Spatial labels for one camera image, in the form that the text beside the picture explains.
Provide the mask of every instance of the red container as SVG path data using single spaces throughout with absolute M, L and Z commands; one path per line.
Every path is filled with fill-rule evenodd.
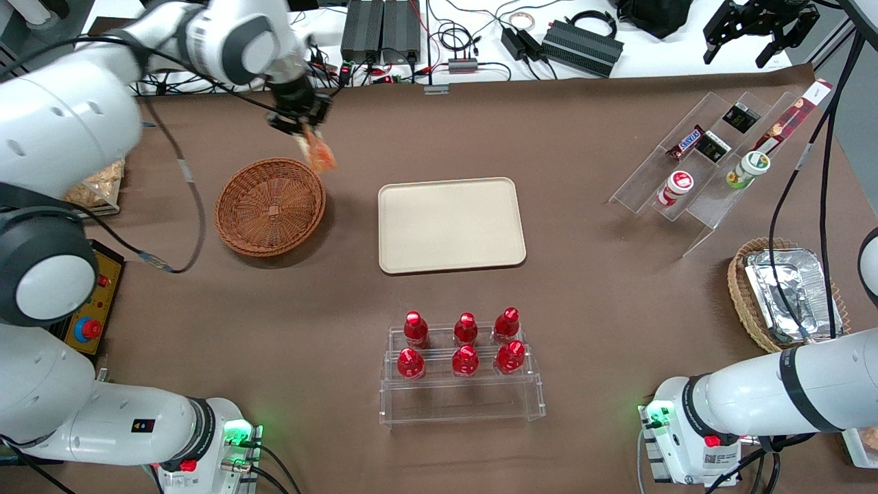
M 479 355 L 471 345 L 463 345 L 451 357 L 451 370 L 457 377 L 469 377 L 479 368 Z
M 476 317 L 469 312 L 461 314 L 457 324 L 454 325 L 454 342 L 457 346 L 475 345 L 478 335 L 479 327 L 476 325 Z
M 524 365 L 524 343 L 515 339 L 500 347 L 494 358 L 494 368 L 501 374 L 512 374 Z
M 402 327 L 402 332 L 406 334 L 406 343 L 412 348 L 426 350 L 430 347 L 430 335 L 428 332 L 427 321 L 415 311 L 411 311 L 406 316 L 406 324 Z
M 510 307 L 497 317 L 494 323 L 493 331 L 491 331 L 491 339 L 498 345 L 509 343 L 515 339 L 518 334 L 518 328 L 521 325 L 518 322 L 518 309 Z
M 424 358 L 420 353 L 411 349 L 403 348 L 396 360 L 396 370 L 406 379 L 420 379 L 427 373 Z

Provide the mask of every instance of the white desk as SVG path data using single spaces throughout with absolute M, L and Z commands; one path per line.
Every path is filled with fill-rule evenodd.
M 424 3 L 420 0 L 421 17 L 427 22 L 427 10 Z M 479 0 L 478 2 L 466 2 L 465 0 L 451 0 L 463 9 L 485 9 L 494 11 L 504 0 Z M 509 11 L 520 5 L 540 5 L 546 4 L 550 0 L 519 0 L 514 4 L 510 4 L 504 11 Z M 770 39 L 767 37 L 745 36 L 742 39 L 734 40 L 722 47 L 716 59 L 710 64 L 705 65 L 702 59 L 706 45 L 702 29 L 707 24 L 710 17 L 716 11 L 716 8 L 723 0 L 694 0 L 689 10 L 687 23 L 674 34 L 671 34 L 664 40 L 658 40 L 649 33 L 637 29 L 632 24 L 617 23 L 618 34 L 616 39 L 624 43 L 622 57 L 613 68 L 612 77 L 644 77 L 644 76 L 688 76 L 699 74 L 733 74 L 741 72 L 759 72 L 770 71 L 788 67 L 791 65 L 789 58 L 785 53 L 781 53 L 772 58 L 763 69 L 756 67 L 756 57 L 762 49 L 768 44 Z M 430 6 L 438 18 L 449 18 L 458 22 L 458 24 L 466 27 L 471 33 L 478 30 L 486 24 L 491 17 L 484 13 L 470 13 L 455 10 L 447 0 L 430 0 Z M 339 11 L 344 11 L 342 7 L 333 7 L 333 11 L 321 9 L 318 11 L 305 12 L 304 18 L 296 12 L 290 14 L 290 22 L 297 16 L 299 22 L 293 26 L 297 33 L 303 38 L 308 34 L 313 34 L 320 49 L 329 55 L 329 62 L 334 65 L 341 64 L 342 58 L 340 53 L 340 45 L 342 42 L 342 31 L 344 28 L 345 16 Z M 615 9 L 610 6 L 608 0 L 562 0 L 557 4 L 544 7 L 542 9 L 525 9 L 536 20 L 536 25 L 530 31 L 530 34 L 537 40 L 542 40 L 549 23 L 556 19 L 563 19 L 564 16 L 572 17 L 579 11 L 599 10 L 609 11 L 614 14 Z M 96 16 L 111 17 L 135 17 L 142 11 L 142 6 L 137 0 L 97 0 L 95 8 L 92 12 L 91 20 Z M 86 25 L 86 30 L 91 25 L 91 20 Z M 430 16 L 430 31 L 434 32 L 439 23 Z M 601 21 L 594 19 L 583 19 L 577 26 L 586 29 L 592 28 L 597 33 L 605 33 L 606 25 Z M 523 62 L 513 62 L 508 51 L 500 42 L 501 27 L 494 22 L 482 30 L 479 35 L 482 40 L 478 43 L 479 61 L 480 62 L 503 62 L 512 70 L 513 80 L 531 80 L 533 76 L 528 72 L 527 66 Z M 427 46 L 427 35 L 423 33 L 422 49 Z M 442 49 L 437 53 L 436 44 L 429 44 L 433 62 L 436 63 L 437 57 L 443 62 L 447 61 L 453 54 L 448 50 Z M 423 61 L 416 66 L 417 69 L 427 65 L 426 55 L 422 57 Z M 548 67 L 541 62 L 532 63 L 534 71 L 541 78 L 551 78 Z M 560 63 L 554 62 L 552 66 L 558 73 L 559 78 L 572 77 L 592 77 L 588 74 L 567 68 Z M 394 67 L 392 74 L 400 76 L 409 75 L 409 67 Z M 438 71 L 434 74 L 434 84 L 471 82 L 471 81 L 500 81 L 506 79 L 506 71 L 502 67 L 492 67 L 490 70 L 480 69 L 474 74 L 451 75 L 447 71 Z M 184 80 L 187 76 L 180 76 L 183 79 L 171 79 L 171 81 Z M 356 78 L 356 84 L 359 85 L 362 78 Z M 193 83 L 191 88 L 180 87 L 179 89 L 197 89 L 203 87 L 204 83 Z

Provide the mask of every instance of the acrylic display rack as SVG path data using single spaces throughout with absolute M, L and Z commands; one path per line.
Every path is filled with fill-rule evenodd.
M 609 201 L 622 204 L 634 214 L 639 214 L 644 207 L 651 206 L 670 222 L 677 221 L 683 213 L 689 213 L 701 222 L 704 228 L 683 254 L 686 256 L 716 230 L 749 188 L 732 188 L 726 183 L 725 176 L 741 161 L 741 156 L 753 148 L 756 141 L 797 99 L 798 97 L 793 93 L 785 92 L 774 105 L 769 105 L 750 92 L 744 93 L 738 99 L 738 103 L 746 105 L 761 118 L 745 134 L 742 134 L 723 120 L 723 116 L 734 104 L 709 92 L 658 144 L 649 157 L 619 187 L 619 190 L 615 191 Z M 709 160 L 697 149 L 690 149 L 679 162 L 666 154 L 670 148 L 689 135 L 696 125 L 716 134 L 731 147 L 731 150 L 717 163 Z M 769 157 L 777 153 L 782 145 L 783 143 L 769 153 Z M 668 176 L 678 170 L 689 172 L 694 180 L 694 186 L 672 206 L 664 206 L 657 199 L 659 190 L 665 187 Z
M 476 339 L 479 369 L 470 377 L 451 372 L 454 325 L 430 326 L 430 348 L 419 350 L 427 373 L 409 381 L 396 369 L 399 351 L 407 347 L 402 326 L 391 327 L 381 373 L 380 422 L 398 424 L 461 422 L 480 419 L 524 418 L 537 420 L 546 414 L 543 381 L 524 329 L 518 339 L 526 348 L 524 365 L 510 375 L 498 374 L 493 359 L 500 349 L 491 341 L 493 322 L 480 322 Z

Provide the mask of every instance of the wicker basket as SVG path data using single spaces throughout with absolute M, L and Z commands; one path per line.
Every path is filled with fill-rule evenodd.
M 326 190 L 307 165 L 276 157 L 235 173 L 213 212 L 219 238 L 255 258 L 283 254 L 303 243 L 326 208 Z
M 775 249 L 790 249 L 795 247 L 795 243 L 788 242 L 782 238 L 774 239 Z M 800 344 L 780 345 L 768 335 L 768 328 L 766 327 L 765 321 L 762 320 L 762 311 L 759 309 L 759 303 L 756 301 L 756 296 L 753 294 L 750 287 L 750 280 L 747 279 L 747 273 L 744 271 L 744 256 L 750 252 L 763 251 L 767 248 L 768 239 L 762 237 L 754 238 L 738 249 L 738 253 L 735 254 L 735 257 L 731 260 L 731 263 L 729 263 L 729 293 L 731 294 L 731 301 L 735 304 L 735 310 L 738 312 L 738 317 L 741 319 L 741 324 L 747 329 L 750 338 L 753 338 L 753 340 L 756 341 L 756 343 L 766 352 L 773 353 Z M 838 307 L 838 314 L 841 318 L 841 330 L 846 334 L 850 332 L 851 321 L 847 318 L 845 304 L 841 301 L 841 297 L 838 296 L 838 287 L 835 286 L 835 283 L 832 283 L 831 285 L 832 298 L 835 299 L 835 304 Z

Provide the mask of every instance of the beige tray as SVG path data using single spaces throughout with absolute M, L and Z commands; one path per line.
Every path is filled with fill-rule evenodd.
M 526 255 L 515 183 L 508 178 L 391 184 L 378 192 L 384 272 L 517 265 Z

